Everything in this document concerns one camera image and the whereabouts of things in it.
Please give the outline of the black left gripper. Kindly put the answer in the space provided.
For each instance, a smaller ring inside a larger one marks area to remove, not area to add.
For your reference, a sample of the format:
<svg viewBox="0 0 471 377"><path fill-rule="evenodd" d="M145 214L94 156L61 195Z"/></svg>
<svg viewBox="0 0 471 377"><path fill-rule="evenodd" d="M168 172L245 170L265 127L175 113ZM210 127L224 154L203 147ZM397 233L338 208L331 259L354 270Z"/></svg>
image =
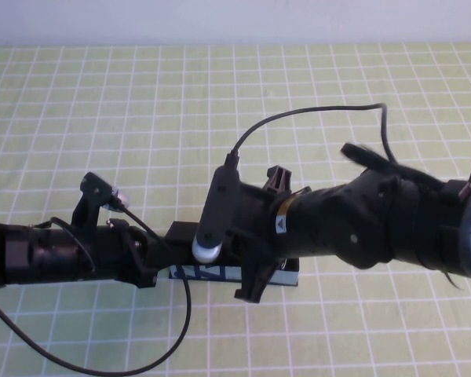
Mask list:
<svg viewBox="0 0 471 377"><path fill-rule="evenodd" d="M170 245L161 236L156 239L122 219L97 226L96 275L138 288L154 287L159 271L172 265ZM155 256L159 245L165 253Z"/></svg>

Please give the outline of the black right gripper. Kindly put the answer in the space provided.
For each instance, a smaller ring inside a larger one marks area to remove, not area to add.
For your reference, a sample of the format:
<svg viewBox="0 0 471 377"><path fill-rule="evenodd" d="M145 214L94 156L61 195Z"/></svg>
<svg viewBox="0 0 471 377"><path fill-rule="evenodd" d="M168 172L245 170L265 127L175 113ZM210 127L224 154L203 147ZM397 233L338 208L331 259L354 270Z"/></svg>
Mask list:
<svg viewBox="0 0 471 377"><path fill-rule="evenodd" d="M281 166L268 168L263 187L242 183L237 207L228 231L230 258L241 266L241 287L234 298L258 304L282 264L274 251L277 207L291 192L291 172Z"/></svg>

